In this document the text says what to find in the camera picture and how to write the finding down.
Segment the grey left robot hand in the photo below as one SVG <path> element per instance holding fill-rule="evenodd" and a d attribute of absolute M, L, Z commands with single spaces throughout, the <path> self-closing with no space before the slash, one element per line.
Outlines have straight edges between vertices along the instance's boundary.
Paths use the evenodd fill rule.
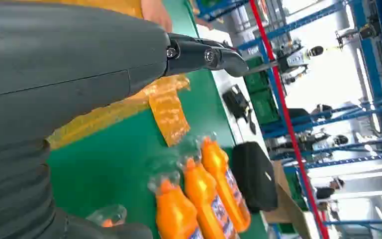
<path fill-rule="evenodd" d="M 150 239 L 141 224 L 103 228 L 56 208 L 47 138 L 156 79 L 202 68 L 248 70 L 222 43 L 116 11 L 0 0 L 0 239 Z"/>

